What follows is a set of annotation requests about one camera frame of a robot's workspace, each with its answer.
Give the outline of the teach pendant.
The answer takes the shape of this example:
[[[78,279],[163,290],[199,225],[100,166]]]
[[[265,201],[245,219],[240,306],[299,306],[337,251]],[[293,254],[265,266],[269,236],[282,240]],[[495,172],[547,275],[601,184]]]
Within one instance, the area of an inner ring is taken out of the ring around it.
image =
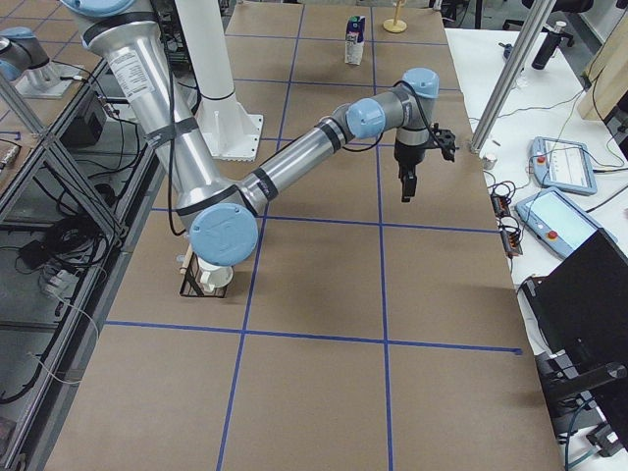
[[[514,209],[521,222],[561,259],[602,229],[601,223],[554,186],[516,202]]]
[[[580,195],[598,191],[591,154],[584,143],[537,136],[530,146],[532,174],[541,187]]]

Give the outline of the wooden cup tree stand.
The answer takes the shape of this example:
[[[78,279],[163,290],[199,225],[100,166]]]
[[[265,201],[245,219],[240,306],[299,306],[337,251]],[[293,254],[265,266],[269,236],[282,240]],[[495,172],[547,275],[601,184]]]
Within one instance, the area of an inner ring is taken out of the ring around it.
[[[407,23],[401,18],[401,11],[405,3],[405,0],[397,0],[394,2],[393,16],[383,22],[385,31],[390,33],[402,33],[407,30]]]

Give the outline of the teach pendant near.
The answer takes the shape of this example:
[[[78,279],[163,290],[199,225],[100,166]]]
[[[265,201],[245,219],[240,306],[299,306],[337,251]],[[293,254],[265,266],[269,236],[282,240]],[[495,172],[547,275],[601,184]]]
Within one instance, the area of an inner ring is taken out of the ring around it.
[[[561,259],[602,229],[601,223],[554,186],[516,202],[514,209],[521,222]]]

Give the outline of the aluminium profile post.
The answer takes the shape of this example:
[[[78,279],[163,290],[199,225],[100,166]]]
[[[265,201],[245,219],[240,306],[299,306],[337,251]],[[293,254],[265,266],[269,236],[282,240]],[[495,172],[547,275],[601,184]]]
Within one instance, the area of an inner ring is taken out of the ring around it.
[[[512,52],[497,79],[496,86],[474,131],[470,142],[470,150],[473,153],[478,154],[487,141],[497,121],[497,116],[554,5],[554,0],[533,2],[528,17],[514,42]]]

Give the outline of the black monitor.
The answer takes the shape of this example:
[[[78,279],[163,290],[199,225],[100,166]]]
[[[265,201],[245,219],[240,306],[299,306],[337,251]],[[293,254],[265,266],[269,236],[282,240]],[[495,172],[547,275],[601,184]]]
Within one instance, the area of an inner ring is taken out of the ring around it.
[[[548,276],[523,292],[552,353],[538,359],[550,405],[590,393],[627,444],[627,256],[595,231]]]

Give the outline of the white upturned cup right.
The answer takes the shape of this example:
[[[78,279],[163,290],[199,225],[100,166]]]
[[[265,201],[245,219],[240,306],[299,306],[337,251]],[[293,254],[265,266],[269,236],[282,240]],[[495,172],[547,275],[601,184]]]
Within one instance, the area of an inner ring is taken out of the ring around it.
[[[197,262],[200,270],[199,283],[206,293],[225,288],[233,279],[234,270],[231,266],[217,266],[203,259],[198,259]]]

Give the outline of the blue white milk carton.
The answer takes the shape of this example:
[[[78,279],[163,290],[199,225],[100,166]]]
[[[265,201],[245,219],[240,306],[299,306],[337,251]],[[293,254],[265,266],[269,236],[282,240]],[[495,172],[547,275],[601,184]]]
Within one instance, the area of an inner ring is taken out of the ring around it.
[[[348,65],[359,66],[364,51],[365,16],[351,16],[346,23],[344,36],[344,62]]]

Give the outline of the teach pendant far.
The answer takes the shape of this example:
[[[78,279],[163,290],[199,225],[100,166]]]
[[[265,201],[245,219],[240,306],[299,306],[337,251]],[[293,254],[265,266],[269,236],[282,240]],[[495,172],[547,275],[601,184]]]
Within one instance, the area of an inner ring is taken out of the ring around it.
[[[584,143],[537,136],[530,146],[532,174],[541,187],[580,195],[598,191],[591,154]]]

